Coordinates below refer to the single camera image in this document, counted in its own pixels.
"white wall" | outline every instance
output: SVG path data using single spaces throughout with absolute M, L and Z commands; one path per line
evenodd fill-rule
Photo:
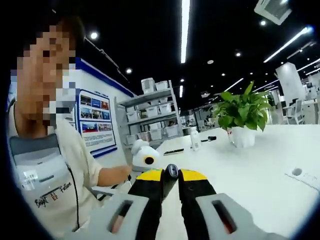
M 104 76 L 106 76 L 104 73 L 93 67 L 92 65 L 88 64 Z M 116 142 L 117 150 L 110 152 L 108 154 L 105 154 L 103 156 L 100 156 L 96 158 L 96 160 L 102 164 L 103 167 L 114 167 L 114 166 L 121 166 L 127 164 L 125 153 L 122 148 L 119 130 L 118 130 L 118 124 L 116 121 L 116 111 L 115 111 L 115 104 L 114 104 L 114 97 L 117 97 L 117 101 L 125 101 L 130 99 L 131 97 L 123 93 L 122 91 L 118 90 L 117 88 L 106 84 L 104 81 L 96 78 L 95 76 L 85 72 L 84 70 L 70 70 L 69 72 L 70 79 L 74 79 L 75 86 L 77 89 L 84 89 L 88 90 L 90 92 L 98 91 L 102 94 L 105 94 L 110 99 L 110 112 L 111 112 L 111 118 L 112 118 L 112 127 Z

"person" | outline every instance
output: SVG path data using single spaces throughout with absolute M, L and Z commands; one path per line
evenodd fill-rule
M 102 167 L 81 135 L 59 117 L 75 104 L 75 94 L 68 92 L 69 101 L 63 101 L 57 93 L 63 88 L 63 75 L 76 47 L 84 41 L 85 30 L 80 18 L 73 15 L 55 16 L 49 22 L 17 58 L 17 93 L 7 110 L 7 140 L 17 187 L 39 222 L 60 237 L 70 228 L 76 231 L 84 226 L 91 210 L 102 206 L 91 187 L 122 183 L 132 166 Z M 58 151 L 40 150 L 51 144 L 50 139 L 57 140 Z M 14 147 L 21 141 L 26 145 Z

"small white box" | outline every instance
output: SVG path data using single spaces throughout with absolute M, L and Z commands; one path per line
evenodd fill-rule
M 149 126 L 150 126 L 150 130 L 161 129 L 161 122 L 152 123 Z
M 161 91 L 161 90 L 165 90 L 169 87 L 168 85 L 168 81 L 160 81 L 160 82 L 157 82 L 155 84 L 155 87 L 156 87 L 156 90 L 157 91 Z
M 149 133 L 152 141 L 162 139 L 162 129 L 150 130 Z
M 126 142 L 128 143 L 128 145 L 133 145 L 137 139 L 138 136 L 136 134 L 126 136 Z
M 167 126 L 164 129 L 166 130 L 168 138 L 175 137 L 179 134 L 178 125 Z
M 166 104 L 162 104 L 160 105 L 160 112 L 161 114 L 168 114 L 171 113 L 171 103 L 166 103 Z
M 160 98 L 160 103 L 161 104 L 165 104 L 167 102 L 168 102 L 168 98 L 167 97 Z
M 126 117 L 128 118 L 128 122 L 137 121 L 140 119 L 140 111 L 128 112 Z
M 155 80 L 152 77 L 142 79 L 141 86 L 144 94 L 153 93 L 156 90 Z
M 135 111 L 135 107 L 131 106 L 131 107 L 127 107 L 126 112 L 127 113 L 133 113 Z
M 154 117 L 158 115 L 158 107 L 157 106 L 151 106 L 147 107 L 146 114 L 148 115 L 148 118 Z

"cable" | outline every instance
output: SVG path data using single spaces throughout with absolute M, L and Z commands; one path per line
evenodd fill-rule
M 74 185 L 74 190 L 75 190 L 75 199 L 76 199 L 76 226 L 77 226 L 77 230 L 80 228 L 80 224 L 79 224 L 79 198 L 78 198 L 78 191 L 77 191 L 77 186 L 76 186 L 76 181 L 75 181 L 75 177 L 74 174 L 71 170 L 71 168 L 69 167 L 69 165 L 66 163 L 66 166 L 71 174 L 72 177 L 72 181 L 73 181 L 73 185 Z

